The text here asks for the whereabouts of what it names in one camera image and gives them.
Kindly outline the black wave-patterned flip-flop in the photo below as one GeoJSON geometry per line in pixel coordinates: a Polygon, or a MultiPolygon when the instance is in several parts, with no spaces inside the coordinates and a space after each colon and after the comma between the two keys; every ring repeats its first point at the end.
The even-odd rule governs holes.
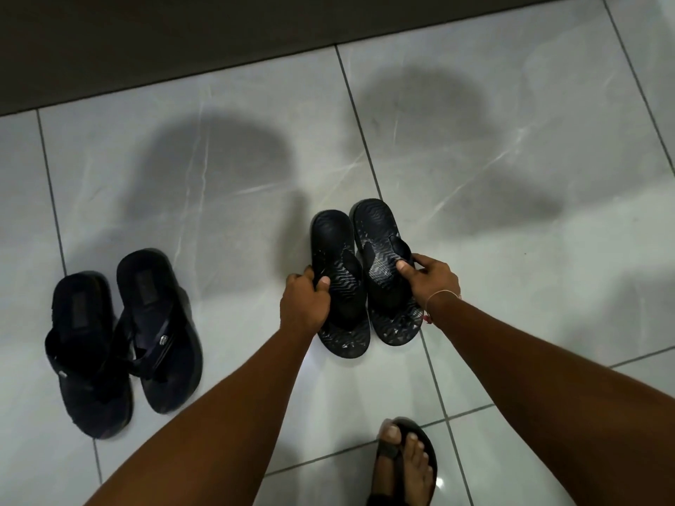
{"type": "Polygon", "coordinates": [[[367,289],[356,256],[354,229],[346,213],[324,210],[314,216],[310,253],[314,283],[324,277],[330,280],[330,310],[318,332],[319,339],[338,357],[361,357],[371,341],[367,289]]]}
{"type": "Polygon", "coordinates": [[[399,261],[414,266],[412,252],[384,201],[359,201],[352,207],[350,219],[364,270],[370,322],[386,345],[406,345],[417,336],[423,322],[423,310],[409,281],[397,269],[399,261]]]}

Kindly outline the person's left hand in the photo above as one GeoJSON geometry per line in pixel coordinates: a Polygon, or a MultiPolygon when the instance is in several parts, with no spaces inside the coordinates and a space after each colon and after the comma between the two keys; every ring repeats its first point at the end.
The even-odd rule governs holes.
{"type": "Polygon", "coordinates": [[[311,339],[320,331],[329,315],[331,302],[329,307],[319,305],[315,299],[316,284],[311,265],[302,274],[288,276],[280,301],[281,332],[311,339]]]}

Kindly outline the person's right hand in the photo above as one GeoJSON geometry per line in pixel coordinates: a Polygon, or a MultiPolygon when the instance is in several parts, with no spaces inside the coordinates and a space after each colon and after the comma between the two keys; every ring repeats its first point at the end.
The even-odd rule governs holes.
{"type": "Polygon", "coordinates": [[[428,324],[447,324],[462,302],[458,277],[449,265],[423,254],[412,254],[412,263],[420,272],[417,293],[412,293],[423,308],[428,324]]]}

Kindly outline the plain black flip-flop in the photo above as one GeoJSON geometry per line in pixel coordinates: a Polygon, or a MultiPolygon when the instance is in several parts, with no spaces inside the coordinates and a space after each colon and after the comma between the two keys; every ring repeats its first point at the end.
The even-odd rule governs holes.
{"type": "Polygon", "coordinates": [[[53,292],[45,353],[66,412],[87,436],[106,440],[131,421],[134,399],[125,363],[129,345],[115,331],[111,291],[94,271],[69,274],[53,292]]]}
{"type": "Polygon", "coordinates": [[[185,290],[168,257],[144,248],[124,257],[116,270],[122,315],[117,324],[130,343],[126,370],[140,380],[151,409],[179,410],[203,374],[203,350],[185,290]]]}

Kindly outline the person's right forearm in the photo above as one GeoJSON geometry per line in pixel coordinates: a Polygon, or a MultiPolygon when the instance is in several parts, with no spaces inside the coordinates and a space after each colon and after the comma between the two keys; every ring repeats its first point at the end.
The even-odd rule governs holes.
{"type": "Polygon", "coordinates": [[[463,300],[437,327],[577,506],[675,506],[675,398],[463,300]]]}

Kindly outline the person's left forearm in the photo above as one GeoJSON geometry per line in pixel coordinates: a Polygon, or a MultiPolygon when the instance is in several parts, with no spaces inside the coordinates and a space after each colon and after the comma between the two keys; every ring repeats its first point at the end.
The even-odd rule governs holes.
{"type": "Polygon", "coordinates": [[[252,506],[318,329],[284,323],[145,442],[84,506],[252,506]]]}

